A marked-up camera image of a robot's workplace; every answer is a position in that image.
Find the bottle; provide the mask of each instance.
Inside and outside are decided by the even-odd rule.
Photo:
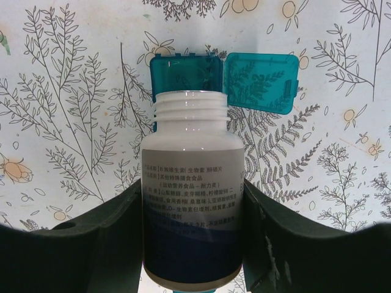
[[[227,95],[156,96],[141,143],[144,267],[161,286],[211,291],[242,265],[244,145],[227,131]]]

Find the translucent teal lid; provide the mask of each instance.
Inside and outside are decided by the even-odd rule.
[[[228,94],[228,105],[288,114],[298,91],[299,59],[288,54],[157,54],[150,62],[153,102],[175,90]]]

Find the bottle shoulder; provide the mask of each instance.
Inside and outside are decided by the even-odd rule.
[[[153,133],[141,142],[141,150],[217,151],[244,148],[242,140],[231,132]]]

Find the supplement bottle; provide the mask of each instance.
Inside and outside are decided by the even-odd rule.
[[[155,107],[141,143],[145,270],[175,291],[219,288],[242,264],[244,145],[227,131],[227,95],[166,92]]]

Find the botanical print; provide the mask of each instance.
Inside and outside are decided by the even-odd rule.
[[[52,228],[136,182],[140,144],[153,131],[149,63],[189,52],[223,61],[230,52],[297,56],[289,114],[229,109],[228,128],[245,144],[246,178],[340,230],[391,220],[391,2],[97,1],[107,18],[88,1],[27,2],[10,2],[0,23],[1,225]],[[332,22],[324,29],[325,15]],[[196,30],[206,32],[202,39]],[[284,77],[253,79],[253,66],[233,69],[235,98],[262,95]],[[243,79],[251,85],[239,92]],[[284,103],[282,96],[273,106]],[[286,264],[269,277],[287,272]],[[241,271],[217,293],[245,291]],[[144,271],[139,292],[171,293]]]

